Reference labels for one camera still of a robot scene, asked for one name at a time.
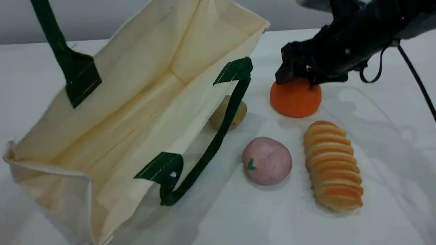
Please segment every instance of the potato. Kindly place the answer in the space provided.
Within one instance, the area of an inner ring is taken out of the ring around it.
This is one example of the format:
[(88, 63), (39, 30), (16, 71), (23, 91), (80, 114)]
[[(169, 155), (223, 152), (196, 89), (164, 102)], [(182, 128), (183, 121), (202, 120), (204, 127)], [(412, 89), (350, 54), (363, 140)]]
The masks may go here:
[[(222, 100), (221, 104), (218, 106), (218, 108), (215, 110), (215, 112), (212, 114), (212, 116), (209, 118), (209, 123), (211, 124), (212, 128), (215, 131), (218, 131), (219, 127), (221, 126), (222, 120), (224, 120), (225, 111), (228, 106), (228, 102), (230, 100), (230, 96), (225, 96)], [(235, 118), (232, 121), (232, 124), (230, 125), (229, 130), (232, 130), (239, 126), (241, 124), (242, 120), (244, 119), (245, 115), (247, 114), (247, 105), (244, 102), (241, 102), (241, 104), (238, 107), (238, 110), (236, 111)]]
[(242, 154), (247, 175), (261, 185), (280, 183), (292, 168), (289, 150), (280, 142), (268, 137), (252, 140)]

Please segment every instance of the canvas tote bag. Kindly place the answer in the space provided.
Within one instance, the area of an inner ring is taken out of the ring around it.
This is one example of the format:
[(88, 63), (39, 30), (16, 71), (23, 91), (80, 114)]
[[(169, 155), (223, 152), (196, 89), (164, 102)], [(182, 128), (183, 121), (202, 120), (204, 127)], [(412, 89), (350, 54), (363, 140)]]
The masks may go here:
[[(3, 158), (49, 215), (107, 244), (152, 186), (173, 205), (215, 155), (269, 23), (230, 0), (153, 0), (91, 57), (67, 46), (48, 0), (31, 2), (66, 86)], [(231, 81), (217, 135), (198, 163), (184, 163)]]

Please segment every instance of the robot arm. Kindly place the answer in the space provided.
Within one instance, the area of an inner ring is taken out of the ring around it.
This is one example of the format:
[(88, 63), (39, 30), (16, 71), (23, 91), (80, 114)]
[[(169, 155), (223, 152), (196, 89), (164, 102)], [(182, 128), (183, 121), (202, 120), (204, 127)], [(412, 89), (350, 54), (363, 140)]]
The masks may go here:
[(345, 82), (349, 71), (362, 75), (373, 54), (436, 28), (436, 0), (297, 1), (332, 12), (334, 20), (312, 39), (282, 48), (279, 85), (292, 77), (307, 78), (311, 85)]

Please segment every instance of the stitching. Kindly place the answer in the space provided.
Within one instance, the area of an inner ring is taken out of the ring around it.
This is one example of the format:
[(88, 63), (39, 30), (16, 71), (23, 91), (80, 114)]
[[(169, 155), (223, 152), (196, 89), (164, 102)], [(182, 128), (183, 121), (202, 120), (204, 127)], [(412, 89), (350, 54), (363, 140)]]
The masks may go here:
[(223, 73), (221, 74), (221, 76), (219, 77), (219, 79), (218, 79), (218, 82), (217, 83), (219, 83), (220, 81), (221, 81), (221, 78), (224, 76), (224, 74), (225, 74), (225, 72), (228, 70), (228, 68), (231, 66), (231, 64), (233, 63), (233, 61), (232, 62), (230, 62), (230, 63), (228, 63), (224, 68), (225, 68), (225, 70), (223, 71)]
[(156, 177), (156, 175), (158, 175), (162, 171), (162, 169), (164, 169), (166, 166), (168, 166), (168, 164), (170, 164), (174, 160), (174, 158), (175, 157), (173, 157), (171, 159), (171, 161), (167, 162), (167, 164), (165, 164), (165, 166), (163, 166), (161, 169), (159, 169), (159, 171), (155, 175), (153, 175), (153, 177), (151, 177), (150, 180), (153, 180)]
[(160, 153), (155, 159), (153, 159), (149, 164), (147, 164), (146, 166), (145, 166), (145, 168), (144, 169), (142, 169), (141, 171), (140, 171), (140, 173), (139, 173), (139, 175), (137, 174), (137, 176), (138, 176), (138, 178), (141, 178), (141, 175), (145, 172), (145, 171), (147, 171), (147, 169), (149, 169), (150, 168), (150, 166), (153, 164), (153, 163), (155, 163), (157, 160), (159, 160), (161, 157), (163, 157), (165, 154), (164, 153)]
[(79, 73), (79, 74), (77, 74), (77, 78), (83, 73), (83, 72), (85, 72), (87, 69), (88, 69), (88, 67), (90, 67), (92, 64), (94, 64), (94, 62), (90, 62), (85, 68), (83, 68), (83, 70)]
[(235, 76), (238, 74), (238, 72), (241, 70), (241, 66), (242, 66), (243, 64), (244, 64), (243, 62), (241, 62), (241, 63), (239, 64), (238, 69), (236, 70), (235, 74), (233, 75), (231, 81), (234, 81), (233, 79), (234, 79)]

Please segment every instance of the gray wall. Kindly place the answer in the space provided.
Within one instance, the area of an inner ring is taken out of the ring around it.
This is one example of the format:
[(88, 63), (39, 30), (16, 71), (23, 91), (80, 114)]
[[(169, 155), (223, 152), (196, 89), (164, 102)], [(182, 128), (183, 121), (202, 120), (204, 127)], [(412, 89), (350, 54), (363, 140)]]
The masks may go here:
[[(107, 39), (149, 0), (50, 0), (69, 41)], [(321, 27), (328, 13), (305, 9), (295, 0), (236, 0), (271, 22), (271, 30)], [(0, 0), (0, 44), (45, 42), (29, 0)]]

